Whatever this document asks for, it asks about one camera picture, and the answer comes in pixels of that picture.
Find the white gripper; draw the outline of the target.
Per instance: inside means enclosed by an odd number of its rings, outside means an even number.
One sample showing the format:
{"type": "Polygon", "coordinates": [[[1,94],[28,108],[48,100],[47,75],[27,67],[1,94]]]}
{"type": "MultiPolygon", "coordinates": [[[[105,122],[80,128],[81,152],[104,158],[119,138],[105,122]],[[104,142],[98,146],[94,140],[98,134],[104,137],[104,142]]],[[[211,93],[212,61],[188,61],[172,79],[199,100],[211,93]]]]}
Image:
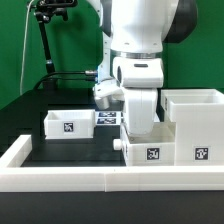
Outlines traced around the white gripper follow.
{"type": "Polygon", "coordinates": [[[130,136],[149,135],[153,129],[158,93],[156,89],[126,89],[124,121],[130,136]]]}

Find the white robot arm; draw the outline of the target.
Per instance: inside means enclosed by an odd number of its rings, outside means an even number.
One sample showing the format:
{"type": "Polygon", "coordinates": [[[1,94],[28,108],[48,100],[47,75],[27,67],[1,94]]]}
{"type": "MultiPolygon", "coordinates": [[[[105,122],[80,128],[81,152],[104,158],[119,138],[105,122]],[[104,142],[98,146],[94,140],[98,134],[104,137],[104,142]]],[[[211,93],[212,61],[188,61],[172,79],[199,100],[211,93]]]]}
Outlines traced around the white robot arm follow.
{"type": "Polygon", "coordinates": [[[124,103],[126,131],[148,135],[163,86],[160,54],[165,43],[180,43],[197,24],[196,0],[87,0],[100,19],[103,60],[94,87],[97,106],[111,97],[124,103]]]}

